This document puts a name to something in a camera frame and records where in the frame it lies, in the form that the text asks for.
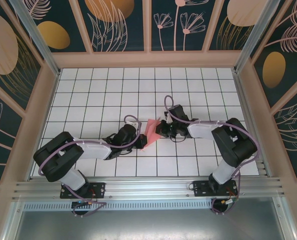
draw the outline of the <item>metal floor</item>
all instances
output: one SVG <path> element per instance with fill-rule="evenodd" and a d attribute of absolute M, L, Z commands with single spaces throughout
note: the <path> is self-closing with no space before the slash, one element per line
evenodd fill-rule
<path fill-rule="evenodd" d="M 166 95 L 172 95 L 189 118 L 226 121 L 236 117 L 246 126 L 230 68 L 65 68 L 41 146 L 62 131 L 83 139 L 107 137 L 117 133 L 128 114 L 139 117 L 144 133 L 148 119 L 164 119 Z M 197 138 L 174 143 L 161 138 L 116 159 L 78 160 L 75 168 L 86 177 L 209 176 L 221 160 L 213 141 Z M 259 175 L 257 164 L 243 166 L 241 175 Z M 34 163 L 31 177 L 36 176 Z"/>
<path fill-rule="evenodd" d="M 234 211 L 210 209 L 24 212 L 16 240 L 284 240 L 271 198 L 240 199 Z"/>

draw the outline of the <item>white grid floor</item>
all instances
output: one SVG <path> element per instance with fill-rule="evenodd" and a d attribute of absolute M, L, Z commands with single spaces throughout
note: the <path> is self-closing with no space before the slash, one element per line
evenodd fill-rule
<path fill-rule="evenodd" d="M 142 121 L 164 119 L 164 97 L 183 106 L 189 118 L 245 126 L 229 68 L 65 68 L 57 86 L 41 146 L 63 131 L 76 138 L 104 138 L 117 133 L 125 115 Z M 75 168 L 87 177 L 208 176 L 222 160 L 213 141 L 160 138 L 145 150 L 112 160 L 81 159 Z M 253 162 L 242 175 L 259 175 Z M 38 166 L 32 169 L 38 176 Z"/>

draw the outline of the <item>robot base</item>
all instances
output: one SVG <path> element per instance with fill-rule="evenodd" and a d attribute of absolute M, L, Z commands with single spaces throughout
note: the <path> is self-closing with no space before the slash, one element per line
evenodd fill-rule
<path fill-rule="evenodd" d="M 90 182 L 89 190 L 81 197 L 85 199 L 103 199 L 104 193 L 105 193 L 105 182 Z M 76 197 L 72 195 L 72 193 L 64 185 L 61 185 L 59 198 L 76 199 Z"/>
<path fill-rule="evenodd" d="M 210 188 L 209 181 L 194 181 L 193 183 L 193 191 L 195 197 L 216 197 L 216 196 L 230 196 L 230 192 L 227 191 L 229 188 L 232 193 L 235 195 L 238 194 L 237 183 L 234 180 L 229 180 L 225 184 L 221 185 L 220 189 L 217 193 L 214 193 L 213 190 Z"/>

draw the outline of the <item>black mounting plate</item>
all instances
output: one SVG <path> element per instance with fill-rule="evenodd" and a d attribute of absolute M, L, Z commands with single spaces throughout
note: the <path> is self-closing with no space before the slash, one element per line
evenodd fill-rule
<path fill-rule="evenodd" d="M 84 196 L 81 196 L 81 197 L 85 199 L 103 199 L 104 198 L 105 182 L 90 182 L 89 186 L 90 186 L 90 190 Z M 70 193 L 70 191 L 64 185 L 61 185 L 59 198 L 76 199 L 76 197 L 72 195 L 72 193 Z"/>
<path fill-rule="evenodd" d="M 194 181 L 193 190 L 195 197 L 216 197 L 216 196 L 230 196 L 230 193 L 227 191 L 229 188 L 235 195 L 238 194 L 237 183 L 234 180 L 229 180 L 221 186 L 217 193 L 214 193 L 209 187 L 209 181 Z"/>

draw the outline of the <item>enclosure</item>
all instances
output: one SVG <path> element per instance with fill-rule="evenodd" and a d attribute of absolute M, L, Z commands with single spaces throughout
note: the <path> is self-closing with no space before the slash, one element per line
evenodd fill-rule
<path fill-rule="evenodd" d="M 167 95 L 259 142 L 236 207 L 216 215 L 190 188 L 223 160 L 214 141 L 161 137 L 79 159 L 106 206 L 75 218 L 33 154 L 61 132 L 106 138 L 126 115 L 148 135 Z M 0 0 L 0 239 L 32 238 L 297 240 L 297 0 Z"/>

